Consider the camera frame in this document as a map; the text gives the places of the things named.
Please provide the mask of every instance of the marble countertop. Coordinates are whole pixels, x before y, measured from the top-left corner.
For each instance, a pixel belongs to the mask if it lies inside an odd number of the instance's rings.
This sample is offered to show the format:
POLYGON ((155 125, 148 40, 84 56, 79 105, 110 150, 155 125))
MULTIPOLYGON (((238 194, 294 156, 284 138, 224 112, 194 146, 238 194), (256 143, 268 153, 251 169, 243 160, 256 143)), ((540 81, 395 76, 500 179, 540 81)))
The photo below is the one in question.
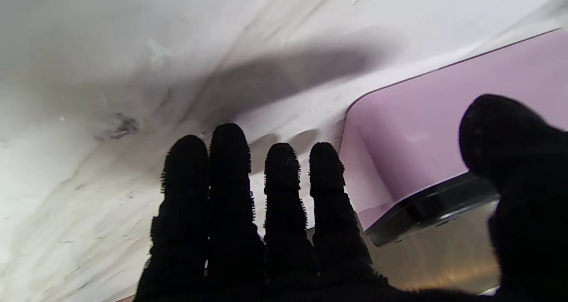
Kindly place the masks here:
POLYGON ((243 128, 261 226, 271 144, 307 168, 362 94, 564 27, 566 3, 0 0, 0 301, 133 294, 179 137, 243 128))

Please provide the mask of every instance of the pink panel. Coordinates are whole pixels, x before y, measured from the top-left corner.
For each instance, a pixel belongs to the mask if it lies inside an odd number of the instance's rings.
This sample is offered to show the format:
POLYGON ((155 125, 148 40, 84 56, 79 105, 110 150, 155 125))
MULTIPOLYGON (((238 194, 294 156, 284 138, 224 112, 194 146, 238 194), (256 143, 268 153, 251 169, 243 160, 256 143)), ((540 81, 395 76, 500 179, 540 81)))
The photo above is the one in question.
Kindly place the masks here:
POLYGON ((339 154, 364 229, 405 197, 467 171, 458 127, 484 93, 520 100, 568 128, 568 34, 552 31, 355 102, 339 154))

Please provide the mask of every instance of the metal surface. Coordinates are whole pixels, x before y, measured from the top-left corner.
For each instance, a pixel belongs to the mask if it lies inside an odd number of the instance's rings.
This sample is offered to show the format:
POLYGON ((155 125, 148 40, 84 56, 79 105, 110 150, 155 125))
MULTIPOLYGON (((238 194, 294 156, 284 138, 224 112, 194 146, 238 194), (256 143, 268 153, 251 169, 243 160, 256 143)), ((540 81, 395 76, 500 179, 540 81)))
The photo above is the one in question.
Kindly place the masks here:
POLYGON ((375 268, 401 289, 457 288, 477 294, 495 288, 499 266, 487 219, 496 205, 493 201, 382 247, 364 235, 375 268))

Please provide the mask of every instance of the gloved hand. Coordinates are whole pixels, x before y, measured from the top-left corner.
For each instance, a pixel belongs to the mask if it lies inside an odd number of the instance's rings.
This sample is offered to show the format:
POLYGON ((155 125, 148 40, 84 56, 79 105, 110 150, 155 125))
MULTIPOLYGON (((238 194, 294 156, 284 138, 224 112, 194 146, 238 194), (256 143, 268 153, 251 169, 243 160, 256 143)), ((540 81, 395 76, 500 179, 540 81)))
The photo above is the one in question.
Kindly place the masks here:
POLYGON ((209 156, 196 136, 178 140, 164 164, 164 202, 152 222, 152 257, 136 300, 174 295, 252 300, 332 283, 386 285, 371 267, 343 191, 343 165, 330 144, 316 144, 310 154, 313 246, 292 147, 273 145, 264 172, 266 244, 253 223, 250 150, 243 131, 235 124, 217 127, 209 156))

